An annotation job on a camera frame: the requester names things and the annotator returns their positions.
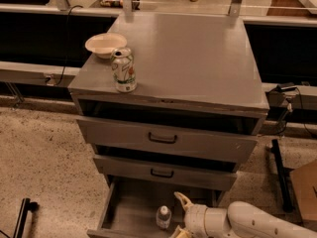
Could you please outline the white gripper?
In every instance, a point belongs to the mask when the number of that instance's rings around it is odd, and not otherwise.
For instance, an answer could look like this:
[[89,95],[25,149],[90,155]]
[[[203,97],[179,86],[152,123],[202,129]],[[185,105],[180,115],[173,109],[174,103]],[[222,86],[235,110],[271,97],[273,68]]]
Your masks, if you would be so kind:
[[227,210],[193,204],[183,193],[176,191],[174,196],[185,211],[186,229],[177,226],[169,238],[223,238],[230,230]]

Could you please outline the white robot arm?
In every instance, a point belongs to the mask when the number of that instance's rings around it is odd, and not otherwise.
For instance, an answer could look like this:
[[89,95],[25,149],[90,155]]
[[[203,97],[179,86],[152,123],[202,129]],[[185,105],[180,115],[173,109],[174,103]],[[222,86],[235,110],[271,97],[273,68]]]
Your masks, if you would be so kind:
[[317,238],[317,232],[287,222],[243,201],[227,208],[193,203],[176,191],[185,212],[184,226],[169,238]]

